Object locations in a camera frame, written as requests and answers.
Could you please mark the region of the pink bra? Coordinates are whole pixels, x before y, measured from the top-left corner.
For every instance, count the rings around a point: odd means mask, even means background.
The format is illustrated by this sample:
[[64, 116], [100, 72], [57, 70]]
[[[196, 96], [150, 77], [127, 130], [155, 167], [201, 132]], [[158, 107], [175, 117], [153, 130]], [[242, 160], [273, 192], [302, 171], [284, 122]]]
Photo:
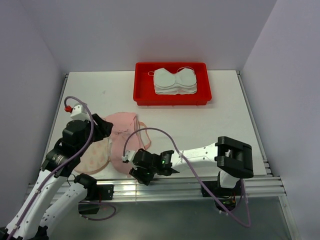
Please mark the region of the pink bra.
[[132, 169], [130, 163], [123, 163], [122, 156], [128, 137], [138, 128], [138, 116], [135, 112], [116, 112], [104, 119], [113, 124], [110, 134], [111, 150], [110, 163], [113, 168], [127, 178], [131, 178], [129, 172]]

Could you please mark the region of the white bra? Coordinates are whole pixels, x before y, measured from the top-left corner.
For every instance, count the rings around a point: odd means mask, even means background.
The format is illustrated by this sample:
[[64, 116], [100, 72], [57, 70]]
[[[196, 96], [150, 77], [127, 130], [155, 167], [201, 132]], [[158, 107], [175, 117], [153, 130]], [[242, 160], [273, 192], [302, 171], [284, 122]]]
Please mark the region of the white bra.
[[189, 66], [180, 67], [176, 73], [159, 68], [147, 74], [153, 77], [157, 95], [193, 95], [198, 90], [195, 70]]

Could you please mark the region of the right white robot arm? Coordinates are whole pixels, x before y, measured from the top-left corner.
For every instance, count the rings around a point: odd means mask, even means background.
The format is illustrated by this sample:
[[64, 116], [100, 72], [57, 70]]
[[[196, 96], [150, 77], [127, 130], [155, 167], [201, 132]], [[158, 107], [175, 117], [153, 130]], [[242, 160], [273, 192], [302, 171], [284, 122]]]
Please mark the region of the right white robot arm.
[[218, 198], [241, 195], [241, 180], [254, 176], [252, 147], [226, 136], [218, 137], [216, 143], [181, 152], [167, 150], [155, 154], [142, 148], [128, 150], [122, 161], [132, 164], [129, 174], [146, 186], [155, 175], [167, 177], [190, 168], [214, 167], [218, 170], [217, 180], [204, 184]]

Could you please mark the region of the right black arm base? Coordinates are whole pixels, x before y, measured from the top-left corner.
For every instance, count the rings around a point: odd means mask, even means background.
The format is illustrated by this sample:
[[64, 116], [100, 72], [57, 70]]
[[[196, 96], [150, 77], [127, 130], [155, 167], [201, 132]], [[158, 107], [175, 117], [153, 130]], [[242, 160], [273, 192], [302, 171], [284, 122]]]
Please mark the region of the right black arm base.
[[234, 211], [244, 198], [240, 180], [234, 188], [222, 188], [219, 181], [204, 181], [203, 183], [230, 212]]

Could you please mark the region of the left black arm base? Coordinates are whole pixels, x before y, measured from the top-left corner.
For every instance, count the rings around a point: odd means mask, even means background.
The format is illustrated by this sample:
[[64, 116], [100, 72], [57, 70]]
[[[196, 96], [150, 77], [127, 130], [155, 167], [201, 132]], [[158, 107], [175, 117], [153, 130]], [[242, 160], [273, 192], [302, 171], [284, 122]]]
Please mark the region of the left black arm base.
[[[86, 197], [78, 204], [78, 213], [81, 218], [93, 222], [109, 220], [117, 213], [117, 208], [109, 203], [113, 199], [114, 185], [96, 185], [90, 187]], [[95, 217], [102, 210], [110, 211], [109, 215], [104, 217]]]

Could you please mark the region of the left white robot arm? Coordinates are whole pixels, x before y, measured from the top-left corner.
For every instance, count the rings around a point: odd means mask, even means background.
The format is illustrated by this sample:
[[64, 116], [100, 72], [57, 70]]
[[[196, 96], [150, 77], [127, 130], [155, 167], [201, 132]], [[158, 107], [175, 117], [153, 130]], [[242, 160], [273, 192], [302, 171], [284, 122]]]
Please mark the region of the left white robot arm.
[[73, 118], [62, 131], [62, 137], [49, 151], [41, 166], [37, 181], [11, 222], [0, 229], [2, 240], [47, 240], [55, 224], [68, 208], [98, 193], [95, 178], [80, 174], [71, 187], [55, 203], [53, 197], [67, 181], [81, 156], [92, 143], [111, 135], [113, 124], [97, 114]]

